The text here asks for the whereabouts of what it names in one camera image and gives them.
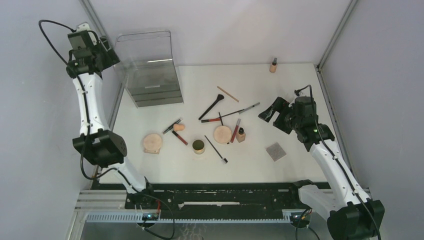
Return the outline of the clear acrylic organizer box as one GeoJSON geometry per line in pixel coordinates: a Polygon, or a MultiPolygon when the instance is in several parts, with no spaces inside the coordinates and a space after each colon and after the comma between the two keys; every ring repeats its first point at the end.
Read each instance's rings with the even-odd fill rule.
{"type": "Polygon", "coordinates": [[[182,103],[169,30],[121,34],[114,70],[137,108],[182,103]]]}

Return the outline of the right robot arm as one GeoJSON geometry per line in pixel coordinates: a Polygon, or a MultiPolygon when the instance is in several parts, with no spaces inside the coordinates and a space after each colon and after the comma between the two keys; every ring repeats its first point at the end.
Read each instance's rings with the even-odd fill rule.
{"type": "Polygon", "coordinates": [[[311,96],[298,96],[292,102],[277,97],[258,117],[269,122],[278,113],[273,126],[297,139],[321,168],[333,197],[323,193],[310,180],[294,183],[289,203],[295,208],[307,205],[326,220],[334,240],[382,238],[380,226],[385,208],[360,186],[340,153],[331,129],[319,123],[317,104],[311,96]]]}

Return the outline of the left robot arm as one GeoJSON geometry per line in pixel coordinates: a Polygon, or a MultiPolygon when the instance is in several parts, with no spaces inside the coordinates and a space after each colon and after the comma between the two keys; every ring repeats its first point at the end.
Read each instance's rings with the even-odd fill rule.
{"type": "Polygon", "coordinates": [[[129,202],[149,209],[157,196],[147,178],[138,173],[127,158],[125,140],[107,123],[102,104],[102,72],[120,62],[108,39],[99,37],[88,27],[79,27],[68,34],[72,49],[66,71],[72,78],[80,111],[79,136],[72,140],[84,160],[112,172],[126,188],[129,202]]]}

